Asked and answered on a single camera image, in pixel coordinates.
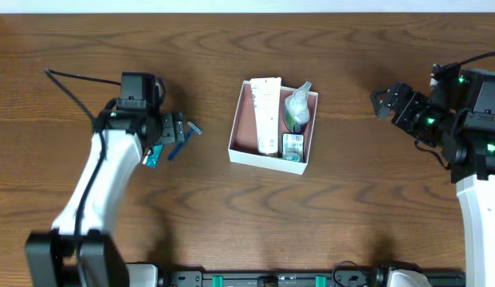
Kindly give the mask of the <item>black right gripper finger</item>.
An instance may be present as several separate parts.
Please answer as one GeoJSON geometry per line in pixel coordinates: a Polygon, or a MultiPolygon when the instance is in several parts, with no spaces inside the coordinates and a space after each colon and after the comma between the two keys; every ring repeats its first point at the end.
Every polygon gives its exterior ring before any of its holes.
{"type": "Polygon", "coordinates": [[[375,90],[370,95],[375,115],[385,120],[391,113],[392,93],[389,88],[375,90]]]}
{"type": "Polygon", "coordinates": [[[396,83],[387,89],[387,100],[410,99],[413,96],[413,89],[406,83],[396,83]]]}

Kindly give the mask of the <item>blue disposable razor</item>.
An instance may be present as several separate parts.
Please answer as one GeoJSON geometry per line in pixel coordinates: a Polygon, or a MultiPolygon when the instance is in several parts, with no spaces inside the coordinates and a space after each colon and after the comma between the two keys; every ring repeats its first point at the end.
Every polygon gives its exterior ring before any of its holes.
{"type": "Polygon", "coordinates": [[[183,146],[187,143],[187,141],[191,138],[191,136],[194,133],[196,133],[198,135],[201,135],[202,134],[202,129],[197,124],[195,124],[194,122],[188,121],[187,122],[187,125],[189,126],[190,129],[185,134],[184,141],[182,143],[178,143],[176,145],[176,147],[173,149],[173,151],[167,157],[167,159],[169,161],[172,161],[177,156],[177,154],[180,152],[180,150],[183,148],[183,146]]]}

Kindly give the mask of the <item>teal toothpaste tube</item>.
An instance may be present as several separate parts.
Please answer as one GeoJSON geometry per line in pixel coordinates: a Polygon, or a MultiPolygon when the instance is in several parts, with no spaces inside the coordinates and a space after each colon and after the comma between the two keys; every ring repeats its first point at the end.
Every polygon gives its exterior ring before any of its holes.
{"type": "Polygon", "coordinates": [[[142,164],[147,167],[157,168],[159,157],[162,154],[162,151],[162,144],[153,146],[150,151],[144,156],[142,164]]]}

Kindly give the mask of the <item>clear pump bottle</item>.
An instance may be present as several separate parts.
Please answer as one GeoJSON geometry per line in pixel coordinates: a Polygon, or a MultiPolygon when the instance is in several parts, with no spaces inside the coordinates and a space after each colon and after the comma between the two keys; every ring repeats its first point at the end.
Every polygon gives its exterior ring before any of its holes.
{"type": "Polygon", "coordinates": [[[306,81],[285,99],[285,126],[290,133],[301,134],[309,122],[308,94],[312,83],[306,81]]]}

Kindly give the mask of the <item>green soap box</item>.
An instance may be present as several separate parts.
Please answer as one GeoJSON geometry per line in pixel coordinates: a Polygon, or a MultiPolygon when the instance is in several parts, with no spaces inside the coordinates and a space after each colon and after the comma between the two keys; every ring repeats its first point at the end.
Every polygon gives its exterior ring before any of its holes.
{"type": "Polygon", "coordinates": [[[304,136],[285,133],[282,136],[282,159],[301,163],[304,159],[304,136]]]}

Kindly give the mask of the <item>white cream tube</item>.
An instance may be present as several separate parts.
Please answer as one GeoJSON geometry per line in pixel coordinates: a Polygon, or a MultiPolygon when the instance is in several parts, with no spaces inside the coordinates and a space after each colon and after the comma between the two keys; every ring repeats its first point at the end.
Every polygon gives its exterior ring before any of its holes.
{"type": "Polygon", "coordinates": [[[250,80],[250,87],[256,120],[258,152],[263,155],[276,156],[281,78],[253,78],[250,80]]]}

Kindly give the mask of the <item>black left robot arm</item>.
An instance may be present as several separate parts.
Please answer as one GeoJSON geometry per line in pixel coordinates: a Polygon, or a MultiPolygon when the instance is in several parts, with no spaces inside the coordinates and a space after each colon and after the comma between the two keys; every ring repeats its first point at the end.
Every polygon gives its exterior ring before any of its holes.
{"type": "Polygon", "coordinates": [[[124,72],[120,95],[91,115],[92,146],[73,195],[50,231],[30,233],[25,252],[35,286],[160,286],[154,263],[127,263],[112,239],[133,171],[155,146],[173,143],[160,112],[167,90],[150,73],[124,72]]]}

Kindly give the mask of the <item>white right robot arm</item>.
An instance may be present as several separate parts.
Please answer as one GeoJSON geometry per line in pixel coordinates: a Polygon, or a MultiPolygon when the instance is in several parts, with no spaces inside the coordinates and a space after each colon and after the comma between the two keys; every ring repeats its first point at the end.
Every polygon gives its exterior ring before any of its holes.
{"type": "Polygon", "coordinates": [[[460,202],[466,285],[495,286],[495,72],[435,65],[426,96],[406,83],[371,92],[374,113],[425,144],[460,202]]]}

